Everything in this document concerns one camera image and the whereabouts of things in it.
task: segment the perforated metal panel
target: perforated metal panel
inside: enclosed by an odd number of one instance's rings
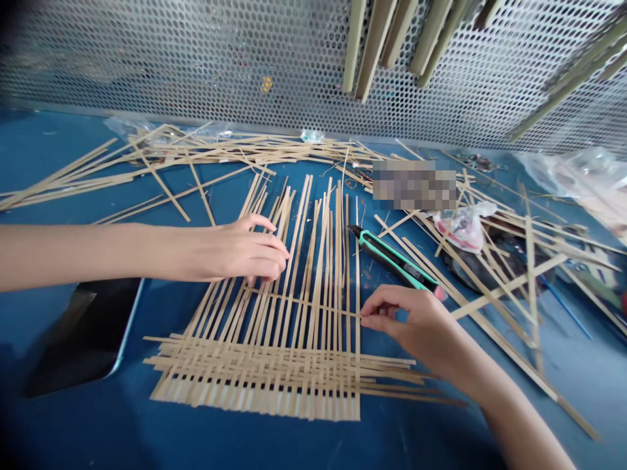
[[[13,99],[94,110],[478,148],[600,144],[627,156],[625,70],[610,82],[594,76],[509,143],[621,3],[506,1],[490,29],[463,23],[419,89],[407,66],[428,13],[423,0],[396,67],[379,68],[362,105],[340,91],[348,0],[45,0],[11,43],[0,78]]]

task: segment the finger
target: finger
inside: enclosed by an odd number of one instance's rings
[[[281,272],[285,271],[285,257],[280,251],[275,250],[274,248],[270,248],[267,246],[257,246],[254,252],[250,253],[250,257],[253,259],[265,258],[272,260],[279,265]]]
[[[371,315],[361,319],[362,326],[370,328],[371,330],[381,331],[389,334],[391,337],[397,339],[400,337],[405,325],[396,320],[392,320],[385,315]]]
[[[258,244],[258,245],[265,245],[268,247],[272,247],[274,249],[277,249],[278,251],[280,251],[282,253],[282,255],[285,257],[285,259],[289,258],[289,251],[287,250],[287,248],[285,247],[285,244],[279,240],[277,237],[275,237],[272,234],[261,234],[261,233],[252,233],[251,236],[253,237],[252,240]]]
[[[251,258],[246,270],[253,275],[262,277],[267,281],[275,281],[281,275],[278,263],[267,258]]]
[[[398,310],[398,307],[395,306],[390,306],[386,309],[386,315],[388,317],[390,317],[392,320],[396,318],[396,311]]]
[[[377,313],[379,307],[381,307],[383,304],[388,304],[388,306],[391,307],[401,307],[402,309],[409,310],[411,309],[411,305],[408,305],[408,301],[406,299],[408,297],[408,290],[413,291],[413,289],[401,286],[379,286],[379,288],[375,290],[364,303],[360,314],[363,317],[367,317],[368,315]]]
[[[270,222],[267,217],[264,217],[261,214],[248,214],[238,221],[235,221],[233,225],[243,230],[250,230],[257,225],[261,225],[263,228],[267,228],[271,232],[276,231],[276,227],[272,224],[272,222]]]

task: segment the hanging bamboo stick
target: hanging bamboo stick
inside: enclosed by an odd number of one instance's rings
[[[374,0],[370,25],[368,26],[368,37],[366,38],[366,46],[361,59],[361,68],[359,69],[359,78],[357,79],[357,88],[355,90],[355,98],[365,103],[372,87],[372,80],[377,69],[377,62],[383,49],[383,42],[387,30],[392,21],[396,0]]]
[[[426,64],[438,41],[438,35],[449,13],[451,3],[453,3],[453,0],[440,0],[431,4],[429,15],[426,18],[423,31],[418,40],[416,53],[410,65],[410,72],[414,75],[420,76],[425,73]]]
[[[344,64],[344,93],[353,91],[355,81],[355,69],[357,68],[357,50],[361,39],[361,29],[366,13],[366,0],[353,0],[351,2],[351,20],[348,27],[348,40],[346,42],[346,63]]]
[[[550,89],[549,93],[554,94],[560,88],[563,88],[568,82],[573,80],[577,75],[583,73],[585,67],[594,61],[604,50],[611,47],[627,33],[627,18],[621,18],[614,26],[612,26],[600,39],[598,39],[588,52],[581,56],[575,65],[566,72],[558,82]]]
[[[457,0],[453,4],[453,9],[449,14],[448,20],[446,21],[446,25],[444,26],[442,33],[440,34],[438,43],[436,44],[433,53],[429,57],[425,72],[418,79],[418,88],[425,88],[429,86],[431,78],[433,77],[436,68],[440,64],[440,61],[442,60],[442,56],[444,56],[444,53],[446,53],[446,49],[449,47],[449,43],[451,42],[451,39],[459,28],[462,19],[468,12],[470,5],[472,5],[472,0]]]
[[[601,80],[612,80],[627,64],[627,51],[623,52],[612,64],[600,75]]]
[[[411,19],[416,13],[418,0],[398,0],[394,13],[394,20],[381,54],[381,63],[386,69],[391,69],[398,60],[400,48],[405,42],[405,36],[410,29]]]
[[[544,118],[548,113],[557,108],[565,101],[577,88],[586,82],[596,71],[602,68],[607,61],[614,55],[620,53],[627,45],[627,35],[620,38],[616,44],[610,47],[597,60],[592,62],[588,69],[584,70],[579,76],[576,76],[569,82],[566,82],[558,91],[552,94],[551,98],[535,113],[528,117],[522,125],[511,135],[510,142],[516,142],[520,137],[525,135],[538,121]]]

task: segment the pile of bamboo strips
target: pile of bamboo strips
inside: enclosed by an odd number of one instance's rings
[[[326,163],[336,165],[338,170],[355,178],[357,182],[368,183],[369,191],[372,192],[372,182],[364,181],[350,170],[346,170],[346,164],[349,164],[349,168],[355,166],[369,170],[372,169],[373,161],[390,158],[404,160],[398,155],[389,157],[378,153],[360,142],[341,142],[327,138],[320,144],[306,144],[297,136],[243,133],[216,138],[203,136],[200,131],[204,128],[205,126],[201,126],[190,133],[184,133],[177,126],[163,124],[148,133],[144,131],[143,134],[140,134],[140,129],[138,129],[137,135],[129,135],[129,144],[106,153],[107,148],[117,140],[111,139],[31,187],[3,193],[0,195],[4,197],[0,201],[0,212],[130,183],[145,174],[151,174],[161,186],[163,195],[157,195],[140,204],[108,215],[95,223],[122,221],[168,202],[173,203],[185,221],[190,222],[189,216],[178,200],[198,192],[211,224],[215,225],[205,196],[206,188],[246,169],[266,176],[274,176],[276,173],[269,169],[268,165],[298,161]],[[409,148],[408,151],[423,160],[416,152]],[[195,166],[224,163],[243,163],[246,166],[201,183]],[[174,195],[162,180],[159,172],[177,165],[190,169],[195,186]],[[118,172],[107,176],[99,175],[101,172],[111,171]]]
[[[257,288],[238,285],[234,279],[212,283],[185,333],[157,339],[161,342],[160,354],[146,360],[163,372],[153,394],[155,399],[336,420],[359,419],[359,396],[362,393],[460,404],[437,396],[436,389],[414,387],[423,386],[424,380],[432,377],[410,370],[409,362],[361,354],[360,327],[356,321],[356,312],[361,307],[360,277],[355,276],[356,299],[352,302],[349,288],[352,270],[349,238],[348,233],[342,230],[349,221],[350,202],[348,196],[344,195],[344,181],[345,178],[354,180],[371,193],[372,180],[363,173],[357,174],[357,169],[371,168],[375,161],[403,158],[377,153],[360,142],[325,139],[321,144],[311,145],[294,136],[261,134],[234,134],[229,138],[216,139],[194,132],[185,134],[179,128],[166,124],[150,133],[131,136],[130,140],[128,145],[105,154],[106,148],[114,143],[113,139],[33,186],[4,194],[0,210],[95,191],[133,181],[138,176],[150,173],[159,182],[164,195],[157,195],[109,215],[97,223],[115,223],[167,202],[177,203],[183,196],[198,191],[209,222],[214,224],[204,189],[243,171],[252,170],[255,179],[240,215],[261,213],[267,207],[268,193],[262,181],[275,174],[268,169],[271,164],[313,161],[331,165],[331,168],[343,174],[334,190],[330,180],[324,198],[313,202],[313,214],[308,213],[313,178],[306,178],[298,203],[296,228],[290,240],[287,239],[289,214],[295,191],[284,188],[281,197],[274,202],[270,218],[275,225],[278,224],[279,236],[291,247],[291,258],[281,280]],[[398,143],[417,160],[424,160],[417,152]],[[464,165],[454,156],[449,156]],[[244,166],[201,183],[195,165],[222,165],[229,162]],[[176,195],[168,190],[159,171],[173,165],[190,169],[195,182],[193,188]],[[119,169],[120,172],[113,176],[98,175],[107,168]],[[544,376],[536,277],[570,258],[617,270],[616,266],[594,253],[565,242],[566,238],[606,251],[627,253],[590,238],[574,235],[559,226],[533,220],[529,209],[531,205],[553,217],[561,217],[530,200],[526,194],[520,194],[488,176],[483,177],[520,197],[527,205],[526,215],[516,214],[509,206],[474,187],[474,179],[465,169],[457,176],[458,205],[489,201],[498,206],[498,213],[493,220],[483,221],[484,228],[496,226],[526,238],[529,262],[525,275],[514,276],[504,260],[509,253],[497,248],[487,236],[479,261],[499,286],[489,290],[449,245],[446,234],[440,234],[432,221],[419,210],[407,211],[407,216],[391,227],[376,216],[382,226],[381,236],[391,236],[409,257],[440,281],[459,305],[453,312],[456,319],[469,315],[542,390],[563,406],[591,437],[597,438],[594,429],[568,405]],[[189,219],[180,205],[175,206],[186,220]],[[313,224],[306,230],[309,220],[313,220]],[[354,220],[359,224],[357,206],[354,207]],[[440,251],[449,253],[483,296],[469,302],[455,284],[434,267],[424,251],[416,249],[407,238],[399,238],[394,229],[406,221],[418,224],[436,242],[436,256]],[[536,266],[536,249],[544,250],[551,258]],[[301,257],[305,260],[303,279],[298,274]],[[360,273],[359,254],[355,257],[355,265],[355,273]],[[627,335],[627,328],[603,302],[567,267],[563,268],[595,306]],[[521,290],[528,307],[513,295],[517,289]],[[521,315],[514,315],[501,300],[503,297],[511,300]],[[481,308],[490,304],[533,352],[534,364],[517,351],[480,312]],[[530,333],[526,331],[526,326],[530,327]],[[379,384],[377,378],[396,379],[414,386]]]
[[[257,175],[240,216],[262,213],[269,204],[261,181]],[[159,354],[144,361],[163,372],[152,398],[333,421],[359,420],[361,394],[464,405],[424,387],[425,379],[434,377],[410,369],[413,360],[361,354],[359,318],[351,312],[361,305],[359,254],[352,302],[352,256],[344,229],[349,197],[342,186],[333,189],[329,178],[324,197],[309,209],[312,182],[307,176],[289,239],[296,192],[284,187],[270,211],[290,250],[281,279],[260,287],[236,279],[211,283],[184,334],[147,337],[161,343]],[[297,283],[301,261],[304,277]]]

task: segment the right hand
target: right hand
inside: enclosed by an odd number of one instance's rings
[[[395,319],[399,308],[409,313],[407,323]],[[507,377],[427,290],[382,285],[367,299],[361,315],[363,326],[390,335],[431,372],[480,405],[490,400],[490,384]]]

